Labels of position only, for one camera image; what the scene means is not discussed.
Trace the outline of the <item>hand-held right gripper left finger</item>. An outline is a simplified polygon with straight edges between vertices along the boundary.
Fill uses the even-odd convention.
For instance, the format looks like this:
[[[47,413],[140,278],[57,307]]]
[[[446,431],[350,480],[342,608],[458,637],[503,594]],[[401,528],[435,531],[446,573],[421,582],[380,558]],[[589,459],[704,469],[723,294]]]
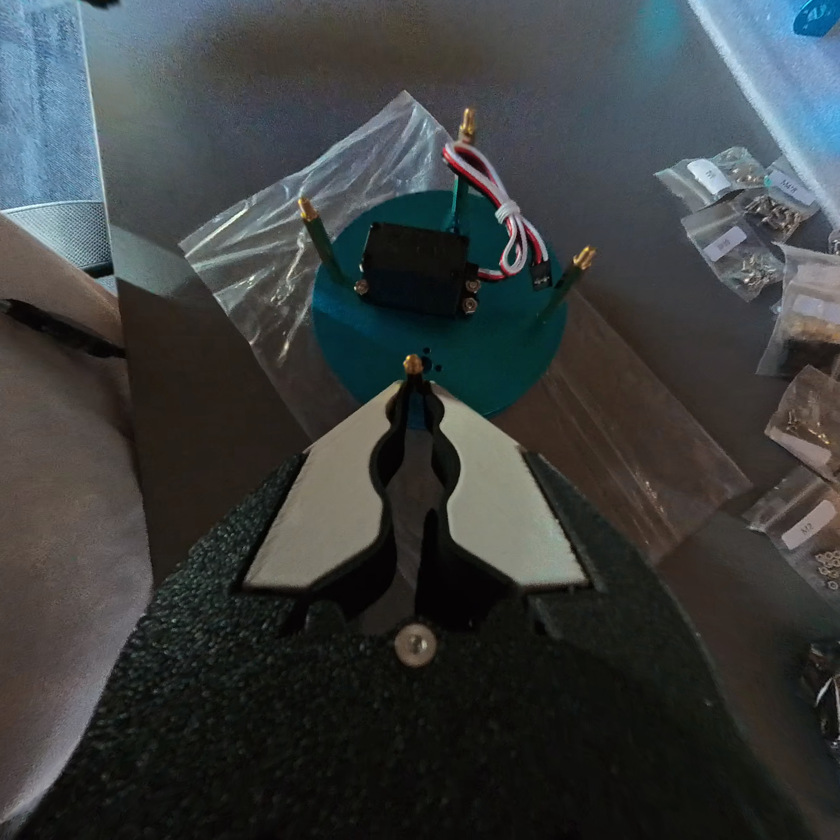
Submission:
[[[302,594],[374,547],[385,515],[374,452],[392,428],[387,410],[401,386],[388,385],[306,450],[244,588]]]

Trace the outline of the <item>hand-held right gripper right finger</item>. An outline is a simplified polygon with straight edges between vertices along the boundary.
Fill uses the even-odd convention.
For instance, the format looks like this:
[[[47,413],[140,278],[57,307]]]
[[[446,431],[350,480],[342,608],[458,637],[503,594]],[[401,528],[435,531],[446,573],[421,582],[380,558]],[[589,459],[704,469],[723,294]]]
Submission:
[[[524,592],[589,587],[524,447],[435,382],[424,410],[448,542]]]

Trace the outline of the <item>blue round base assembly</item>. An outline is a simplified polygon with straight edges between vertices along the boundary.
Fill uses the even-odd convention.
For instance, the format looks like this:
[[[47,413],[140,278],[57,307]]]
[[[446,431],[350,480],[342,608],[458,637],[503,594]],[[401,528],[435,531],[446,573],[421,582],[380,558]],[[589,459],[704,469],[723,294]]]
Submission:
[[[450,191],[386,199],[336,238],[311,200],[299,199],[320,262],[314,339],[358,403],[395,380],[412,354],[423,378],[493,417],[549,369],[566,298],[596,251],[585,246],[561,266],[476,147],[473,108],[442,159],[454,177]]]

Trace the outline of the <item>grey desk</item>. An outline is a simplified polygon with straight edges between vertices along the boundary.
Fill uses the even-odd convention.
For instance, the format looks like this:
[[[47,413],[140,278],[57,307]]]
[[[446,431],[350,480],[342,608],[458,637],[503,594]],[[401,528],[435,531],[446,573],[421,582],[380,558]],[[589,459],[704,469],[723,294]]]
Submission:
[[[756,751],[820,838],[833,762],[798,660],[838,614],[740,509],[795,462],[763,430],[764,301],[686,242],[654,173],[734,144],[778,154],[685,2],[121,2],[80,11],[120,279],[154,570],[169,571],[306,442],[180,241],[296,172],[405,90],[478,145],[579,289],[753,484],[661,565]]]

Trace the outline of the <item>person's light garment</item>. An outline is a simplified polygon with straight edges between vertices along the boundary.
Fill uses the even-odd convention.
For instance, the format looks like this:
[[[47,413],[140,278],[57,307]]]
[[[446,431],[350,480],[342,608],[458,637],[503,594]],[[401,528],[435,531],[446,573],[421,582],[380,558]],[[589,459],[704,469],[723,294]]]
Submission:
[[[2,837],[76,749],[152,567],[118,299],[1,220]]]

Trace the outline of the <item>large clear plastic bag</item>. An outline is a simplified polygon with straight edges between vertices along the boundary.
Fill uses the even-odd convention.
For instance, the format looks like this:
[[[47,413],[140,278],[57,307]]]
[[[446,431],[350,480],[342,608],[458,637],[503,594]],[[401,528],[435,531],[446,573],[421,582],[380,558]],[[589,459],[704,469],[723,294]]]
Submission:
[[[316,439],[360,407],[314,339],[320,266],[298,198],[331,238],[384,200],[450,191],[445,128],[402,92],[303,170],[231,206],[181,249],[303,431]],[[752,488],[742,470],[577,291],[549,369],[488,417],[543,455],[657,562]]]

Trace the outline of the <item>black antistatic bag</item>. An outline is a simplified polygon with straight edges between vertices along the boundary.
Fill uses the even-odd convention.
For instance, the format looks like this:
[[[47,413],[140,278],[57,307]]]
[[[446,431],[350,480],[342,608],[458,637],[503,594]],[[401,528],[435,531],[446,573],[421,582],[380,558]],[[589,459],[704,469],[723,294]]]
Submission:
[[[806,654],[802,680],[822,739],[835,760],[839,755],[839,642],[813,643]]]

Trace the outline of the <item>pile of small screw bags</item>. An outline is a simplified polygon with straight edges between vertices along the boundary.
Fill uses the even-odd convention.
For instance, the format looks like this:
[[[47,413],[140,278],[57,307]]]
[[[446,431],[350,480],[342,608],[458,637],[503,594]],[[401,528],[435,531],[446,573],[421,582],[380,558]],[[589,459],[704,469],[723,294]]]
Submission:
[[[789,245],[817,211],[786,160],[762,166],[741,146],[656,173],[681,199],[686,236],[720,283],[751,302],[780,286],[757,375],[786,383],[764,434],[797,467],[743,518],[838,610],[838,231],[829,251]]]

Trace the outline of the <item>grey fabric chair edge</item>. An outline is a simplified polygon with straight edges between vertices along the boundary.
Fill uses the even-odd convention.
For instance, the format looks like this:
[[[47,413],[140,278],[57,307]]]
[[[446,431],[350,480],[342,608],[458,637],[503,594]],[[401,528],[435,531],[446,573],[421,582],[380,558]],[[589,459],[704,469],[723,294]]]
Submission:
[[[63,201],[8,208],[2,211],[94,279],[113,276],[111,239],[103,201]]]

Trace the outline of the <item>white foam sheet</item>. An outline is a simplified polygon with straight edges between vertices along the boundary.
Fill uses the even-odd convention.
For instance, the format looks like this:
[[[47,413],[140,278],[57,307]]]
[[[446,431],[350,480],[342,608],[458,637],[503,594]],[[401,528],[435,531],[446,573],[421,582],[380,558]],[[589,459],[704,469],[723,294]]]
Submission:
[[[794,35],[804,2],[689,1],[754,111],[835,225],[839,218],[839,24]]]

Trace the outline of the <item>blue round-end side bracket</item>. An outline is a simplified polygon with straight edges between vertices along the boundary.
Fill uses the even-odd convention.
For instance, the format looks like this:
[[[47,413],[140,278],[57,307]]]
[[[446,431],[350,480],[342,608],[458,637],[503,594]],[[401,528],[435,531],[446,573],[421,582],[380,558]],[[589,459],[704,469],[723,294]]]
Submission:
[[[821,39],[839,22],[839,1],[806,1],[794,16],[794,35]]]

